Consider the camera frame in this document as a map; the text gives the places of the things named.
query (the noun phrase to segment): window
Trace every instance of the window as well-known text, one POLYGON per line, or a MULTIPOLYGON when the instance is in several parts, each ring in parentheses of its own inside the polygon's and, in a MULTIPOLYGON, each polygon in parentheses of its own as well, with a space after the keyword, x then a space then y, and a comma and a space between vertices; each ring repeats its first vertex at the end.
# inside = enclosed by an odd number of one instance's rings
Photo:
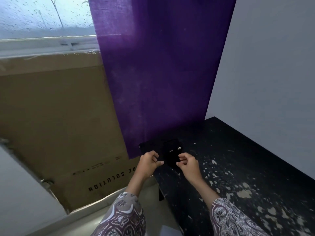
POLYGON ((0 57, 98 49, 88 0, 0 0, 0 57))

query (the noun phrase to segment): person's left hand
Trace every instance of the person's left hand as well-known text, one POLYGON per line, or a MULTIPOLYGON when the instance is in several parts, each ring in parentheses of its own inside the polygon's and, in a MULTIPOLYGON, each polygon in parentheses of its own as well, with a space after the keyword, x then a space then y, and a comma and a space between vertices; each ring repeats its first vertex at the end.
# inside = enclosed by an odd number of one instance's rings
POLYGON ((164 164, 164 161, 158 161, 159 155, 155 151, 147 152, 140 157, 135 174, 147 179, 152 176, 155 169, 164 164))

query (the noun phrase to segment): forearm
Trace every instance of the forearm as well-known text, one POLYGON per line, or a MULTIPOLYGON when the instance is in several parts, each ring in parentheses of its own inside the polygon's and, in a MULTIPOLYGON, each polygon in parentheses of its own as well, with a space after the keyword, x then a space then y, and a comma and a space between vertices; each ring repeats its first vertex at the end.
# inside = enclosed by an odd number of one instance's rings
POLYGON ((139 197, 140 191, 142 189, 143 183, 146 181, 145 177, 138 174, 137 172, 134 173, 129 184, 126 188, 126 192, 136 195, 139 197))
POLYGON ((203 201, 206 203, 209 210, 211 210, 212 202, 220 198, 218 194, 207 185, 204 180, 198 180, 191 183, 200 194, 203 201))

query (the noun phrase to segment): white wall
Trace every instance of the white wall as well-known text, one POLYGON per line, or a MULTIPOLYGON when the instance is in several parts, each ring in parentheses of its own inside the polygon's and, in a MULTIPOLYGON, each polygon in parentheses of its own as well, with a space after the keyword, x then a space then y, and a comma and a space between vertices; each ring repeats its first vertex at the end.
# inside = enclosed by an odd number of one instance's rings
POLYGON ((218 117, 315 179, 314 7, 237 0, 206 119, 218 117))
POLYGON ((65 215, 62 206, 0 145, 0 234, 25 235, 65 215))

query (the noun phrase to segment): black tabletop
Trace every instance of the black tabletop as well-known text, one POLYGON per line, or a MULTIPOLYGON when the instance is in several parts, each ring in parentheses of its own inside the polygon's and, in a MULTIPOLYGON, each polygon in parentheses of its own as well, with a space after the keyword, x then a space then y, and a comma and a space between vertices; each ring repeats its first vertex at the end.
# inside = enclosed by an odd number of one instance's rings
MULTIPOLYGON (((219 196, 268 234, 314 235, 315 180, 215 117, 171 130, 141 150, 161 154, 171 139, 196 157, 219 196)), ((212 235, 209 210, 181 170, 164 164, 154 176, 184 235, 212 235)))

